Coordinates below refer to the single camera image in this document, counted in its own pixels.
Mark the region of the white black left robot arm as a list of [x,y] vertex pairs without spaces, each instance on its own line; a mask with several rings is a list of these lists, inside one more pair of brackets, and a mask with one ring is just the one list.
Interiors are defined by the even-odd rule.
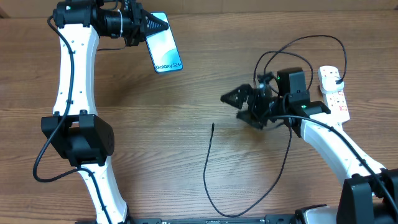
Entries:
[[85,182],[96,210],[96,223],[132,223],[112,168],[114,132],[95,105],[95,57],[101,37],[123,38],[137,46],[169,29],[167,20],[136,1],[118,10],[103,1],[61,1],[47,23],[60,39],[60,80],[52,114],[41,129],[62,159]]

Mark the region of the Samsung Galaxy smartphone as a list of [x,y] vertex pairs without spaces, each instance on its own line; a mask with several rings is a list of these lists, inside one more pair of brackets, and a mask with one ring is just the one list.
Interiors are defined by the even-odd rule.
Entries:
[[183,69],[171,27],[146,37],[146,43],[156,73],[176,72]]

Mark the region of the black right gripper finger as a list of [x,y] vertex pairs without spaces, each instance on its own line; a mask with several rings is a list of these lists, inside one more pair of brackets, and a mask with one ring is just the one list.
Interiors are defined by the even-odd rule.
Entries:
[[227,103],[232,107],[237,109],[241,109],[243,107],[243,103],[245,103],[248,99],[248,96],[251,94],[251,86],[250,84],[243,84],[236,89],[232,90],[229,93],[226,93],[221,96],[220,100],[223,103]]
[[236,117],[253,128],[262,130],[264,126],[267,126],[267,121],[259,121],[249,110],[238,111]]

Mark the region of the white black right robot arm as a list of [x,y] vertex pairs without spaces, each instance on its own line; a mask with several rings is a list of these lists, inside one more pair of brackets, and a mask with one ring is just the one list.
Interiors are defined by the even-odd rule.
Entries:
[[266,73],[253,88],[243,84],[220,100],[239,111],[236,117],[256,129],[281,119],[311,145],[341,182],[337,208],[297,209],[290,223],[397,223],[397,170],[368,156],[341,128],[322,101],[311,101],[300,67]]

